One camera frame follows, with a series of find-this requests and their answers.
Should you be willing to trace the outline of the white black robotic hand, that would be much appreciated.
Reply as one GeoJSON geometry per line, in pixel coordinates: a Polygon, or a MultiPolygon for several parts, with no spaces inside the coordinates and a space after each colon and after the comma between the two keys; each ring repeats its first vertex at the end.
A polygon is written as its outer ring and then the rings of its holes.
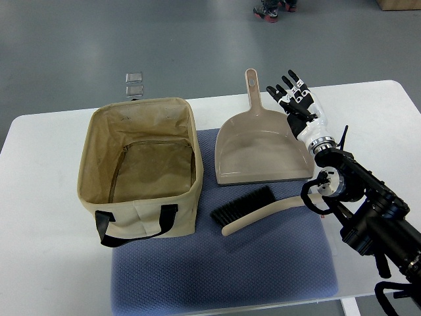
{"type": "Polygon", "coordinates": [[[317,98],[292,70],[282,76],[286,85],[267,86],[266,90],[287,115],[287,123],[295,139],[304,143],[311,155],[337,145],[328,132],[327,118],[317,98]]]}

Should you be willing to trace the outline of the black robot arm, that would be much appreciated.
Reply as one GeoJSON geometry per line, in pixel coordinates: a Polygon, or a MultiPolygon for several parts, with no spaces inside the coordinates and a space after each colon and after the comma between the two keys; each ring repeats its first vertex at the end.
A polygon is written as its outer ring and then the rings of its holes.
{"type": "Polygon", "coordinates": [[[374,256],[383,278],[374,292],[386,315],[397,314],[386,290],[419,304],[420,232],[405,219],[408,205],[344,151],[343,142],[317,134],[304,143],[321,168],[302,187],[305,206],[319,215],[335,215],[342,241],[361,256],[374,256]]]}

